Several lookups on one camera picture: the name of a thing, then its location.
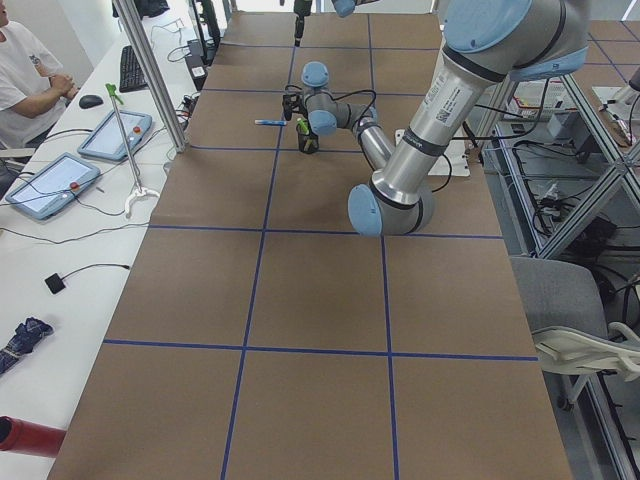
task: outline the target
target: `white table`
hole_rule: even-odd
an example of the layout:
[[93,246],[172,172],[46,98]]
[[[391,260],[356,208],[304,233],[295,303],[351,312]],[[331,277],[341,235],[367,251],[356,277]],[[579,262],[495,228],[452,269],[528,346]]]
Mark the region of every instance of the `white table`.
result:
[[[144,19],[147,36],[154,25],[166,25],[185,18],[180,41],[175,25],[153,29],[153,50],[174,106],[195,87],[183,61],[171,63],[167,54],[193,38],[186,11],[173,8],[165,14]],[[53,133],[72,128],[93,129],[111,111],[105,83],[118,84],[120,52],[129,41],[124,33],[83,85],[76,99],[56,124]],[[180,58],[175,52],[172,58]],[[98,94],[105,103],[82,110],[78,100],[85,94]],[[121,95],[121,108],[152,115],[152,130],[163,124],[149,90]],[[25,166],[36,172],[64,152],[75,153],[85,135],[63,134],[45,142]],[[136,154],[142,184],[161,191],[166,175],[165,164],[175,153],[166,131],[159,133]],[[120,212],[131,192],[133,176],[127,162],[113,168],[109,162],[91,161],[104,173],[81,197],[83,203],[107,212]],[[100,229],[148,222],[157,199],[137,200],[132,216],[111,217],[72,203],[57,216],[36,222],[11,206],[0,207],[0,226],[27,235],[64,240]],[[43,241],[0,234],[0,343],[2,348],[13,336],[16,326],[28,317],[39,318],[54,328],[54,334],[39,343],[34,352],[24,357],[13,369],[0,376],[0,416],[21,418],[35,423],[66,429],[76,409],[86,379],[91,371],[104,333],[127,280],[122,268],[91,268],[65,280],[67,288],[57,295],[49,292],[44,279],[51,274],[65,275],[94,263],[131,265],[142,242],[146,227],[131,227],[81,241],[52,245]],[[47,477],[52,459],[0,452],[2,478],[37,480]]]

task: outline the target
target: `green handle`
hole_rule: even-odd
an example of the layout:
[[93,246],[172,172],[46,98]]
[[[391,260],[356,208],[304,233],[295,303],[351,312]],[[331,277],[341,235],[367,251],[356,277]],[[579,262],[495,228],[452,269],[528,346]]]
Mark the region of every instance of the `green handle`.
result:
[[124,105],[122,99],[116,94],[116,86],[113,83],[107,83],[105,84],[105,87],[107,87],[107,92],[109,92],[110,97],[118,100],[120,102],[120,105]]
[[309,126],[307,125],[307,121],[304,118],[298,119],[298,125],[300,126],[300,131],[304,135],[309,135],[310,133]]

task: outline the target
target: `keyboard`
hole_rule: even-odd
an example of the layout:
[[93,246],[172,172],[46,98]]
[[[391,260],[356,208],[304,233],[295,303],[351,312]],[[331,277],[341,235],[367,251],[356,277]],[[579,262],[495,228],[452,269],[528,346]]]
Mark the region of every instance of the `keyboard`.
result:
[[147,81],[140,68],[140,63],[133,52],[133,47],[127,45],[120,56],[120,91],[131,92],[147,86]]

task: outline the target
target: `gray chair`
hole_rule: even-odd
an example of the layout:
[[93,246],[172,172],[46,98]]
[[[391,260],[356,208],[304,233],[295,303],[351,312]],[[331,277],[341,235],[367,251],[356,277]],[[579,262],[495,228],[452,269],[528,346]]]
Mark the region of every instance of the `gray chair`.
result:
[[16,176],[34,152],[34,148],[6,149],[0,142],[0,197],[7,193]]
[[558,399],[561,408],[571,410],[597,372],[616,371],[625,381],[640,377],[640,338],[614,322],[609,330],[624,340],[608,340],[604,309],[589,270],[528,257],[512,257],[511,265],[542,370],[578,376],[567,396]]

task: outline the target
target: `white t-shirt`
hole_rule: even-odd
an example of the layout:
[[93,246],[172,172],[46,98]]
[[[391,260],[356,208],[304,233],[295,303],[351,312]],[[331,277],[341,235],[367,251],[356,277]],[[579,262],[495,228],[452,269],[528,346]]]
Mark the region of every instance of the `white t-shirt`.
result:
[[0,142],[7,148],[22,148],[58,121],[66,102],[61,98],[36,118],[24,117],[11,107],[49,89],[46,75],[60,73],[62,65],[22,24],[12,21],[0,31],[7,37],[0,42]]

